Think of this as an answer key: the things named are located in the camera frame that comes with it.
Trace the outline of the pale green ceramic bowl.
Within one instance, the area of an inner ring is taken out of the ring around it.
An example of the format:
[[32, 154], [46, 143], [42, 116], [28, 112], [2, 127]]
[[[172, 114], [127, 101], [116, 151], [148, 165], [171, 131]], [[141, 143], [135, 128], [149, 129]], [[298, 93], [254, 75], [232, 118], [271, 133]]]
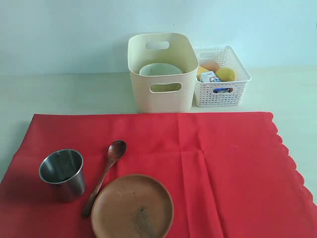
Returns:
[[[139, 74], [142, 76], [165, 76], [182, 74], [182, 71], [172, 64], [152, 63], [143, 66]], [[181, 83], [153, 84], [150, 86], [150, 91], [153, 93], [177, 92], [181, 88]]]

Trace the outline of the brown round plate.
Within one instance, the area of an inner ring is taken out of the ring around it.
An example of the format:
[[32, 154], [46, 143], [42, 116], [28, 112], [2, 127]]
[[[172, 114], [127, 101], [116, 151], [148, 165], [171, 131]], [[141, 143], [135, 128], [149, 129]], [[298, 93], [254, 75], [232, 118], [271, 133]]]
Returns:
[[170, 193], [142, 174], [115, 179], [99, 192], [91, 210], [98, 238], [164, 238], [174, 218]]

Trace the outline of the dark wooden spoon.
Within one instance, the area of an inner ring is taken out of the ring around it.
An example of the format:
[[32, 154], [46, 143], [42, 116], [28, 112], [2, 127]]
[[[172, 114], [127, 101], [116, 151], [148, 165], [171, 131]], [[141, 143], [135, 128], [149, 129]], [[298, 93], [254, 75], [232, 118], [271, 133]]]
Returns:
[[106, 178], [107, 173], [109, 172], [111, 167], [124, 156], [126, 149], [127, 149], [127, 145], [126, 145], [126, 142], [124, 142], [123, 140], [116, 140], [110, 144], [106, 154], [106, 168], [101, 178], [99, 179], [97, 185], [95, 186], [93, 192], [91, 193], [87, 202], [84, 205], [84, 208], [81, 213], [81, 216], [83, 218], [89, 217], [92, 207], [94, 205], [94, 202]]

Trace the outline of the white perforated plastic basket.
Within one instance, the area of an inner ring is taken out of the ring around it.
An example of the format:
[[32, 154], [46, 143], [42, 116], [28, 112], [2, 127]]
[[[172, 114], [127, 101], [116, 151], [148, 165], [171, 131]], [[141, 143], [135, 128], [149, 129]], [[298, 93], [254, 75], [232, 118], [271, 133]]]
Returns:
[[207, 62], [216, 62], [235, 72], [232, 82], [204, 83], [196, 80], [194, 98], [198, 107], [229, 107], [241, 103], [251, 76], [230, 46], [194, 47], [200, 66]]

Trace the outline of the yellow cheese wedge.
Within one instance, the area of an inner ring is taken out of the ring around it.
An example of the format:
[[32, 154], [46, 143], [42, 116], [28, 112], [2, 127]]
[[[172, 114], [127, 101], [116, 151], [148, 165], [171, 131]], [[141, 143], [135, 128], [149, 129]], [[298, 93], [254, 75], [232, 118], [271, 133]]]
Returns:
[[198, 80], [198, 81], [200, 81], [200, 75], [201, 75], [202, 73], [205, 73], [205, 72], [209, 72], [209, 70], [206, 69], [206, 68], [203, 68], [203, 67], [201, 67], [201, 66], [198, 67], [198, 70], [197, 70], [197, 80]]

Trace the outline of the brown egg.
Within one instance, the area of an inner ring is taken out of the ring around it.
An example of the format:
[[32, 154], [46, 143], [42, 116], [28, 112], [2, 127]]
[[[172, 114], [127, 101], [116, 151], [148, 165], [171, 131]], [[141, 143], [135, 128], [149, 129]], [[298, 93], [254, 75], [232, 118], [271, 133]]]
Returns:
[[216, 73], [220, 69], [220, 64], [215, 61], [210, 61], [202, 64], [201, 67], [207, 69], [208, 71], [213, 71], [214, 73]]

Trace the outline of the yellow lemon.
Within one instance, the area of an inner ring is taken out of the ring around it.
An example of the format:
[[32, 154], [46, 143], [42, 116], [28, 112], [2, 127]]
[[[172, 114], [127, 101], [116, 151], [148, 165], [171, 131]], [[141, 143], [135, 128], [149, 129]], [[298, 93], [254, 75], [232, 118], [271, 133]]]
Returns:
[[221, 67], [215, 74], [221, 81], [224, 82], [232, 82], [235, 81], [236, 78], [235, 71], [228, 67]]

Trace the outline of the red table cloth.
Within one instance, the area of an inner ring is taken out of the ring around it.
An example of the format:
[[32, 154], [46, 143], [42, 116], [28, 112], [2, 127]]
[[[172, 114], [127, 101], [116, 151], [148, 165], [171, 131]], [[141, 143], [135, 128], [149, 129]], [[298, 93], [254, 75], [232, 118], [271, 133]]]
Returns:
[[[107, 181], [146, 174], [170, 192], [170, 238], [314, 238], [317, 207], [268, 112], [34, 115], [0, 184], [3, 238], [92, 238], [81, 211], [115, 140], [125, 156]], [[39, 177], [49, 154], [84, 158], [86, 193], [59, 203]]]

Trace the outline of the cream plastic storage bin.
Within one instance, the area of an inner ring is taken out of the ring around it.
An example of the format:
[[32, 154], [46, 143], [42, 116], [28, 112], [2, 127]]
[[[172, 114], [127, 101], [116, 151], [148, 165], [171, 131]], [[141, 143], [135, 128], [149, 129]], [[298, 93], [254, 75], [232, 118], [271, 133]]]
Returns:
[[[199, 63], [185, 35], [135, 35], [128, 41], [127, 62], [138, 112], [166, 113], [190, 110]], [[141, 75], [141, 68], [152, 63], [171, 64], [179, 68], [181, 74]]]

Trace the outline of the stainless steel cup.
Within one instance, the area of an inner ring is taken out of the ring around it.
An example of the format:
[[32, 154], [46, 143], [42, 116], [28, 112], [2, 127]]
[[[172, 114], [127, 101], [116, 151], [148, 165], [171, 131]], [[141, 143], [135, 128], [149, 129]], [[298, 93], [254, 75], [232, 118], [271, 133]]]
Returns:
[[40, 164], [39, 177], [49, 184], [62, 202], [72, 202], [82, 196], [86, 185], [84, 159], [74, 149], [61, 149], [48, 155]]

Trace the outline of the blue white milk carton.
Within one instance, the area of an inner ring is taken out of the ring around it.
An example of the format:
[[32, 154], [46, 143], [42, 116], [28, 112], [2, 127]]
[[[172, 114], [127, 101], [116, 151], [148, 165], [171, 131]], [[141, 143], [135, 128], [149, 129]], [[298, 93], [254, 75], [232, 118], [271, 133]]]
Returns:
[[[199, 80], [202, 83], [218, 83], [222, 82], [213, 71], [203, 72], [199, 76]], [[213, 89], [214, 93], [231, 93], [232, 88], [215, 88]]]

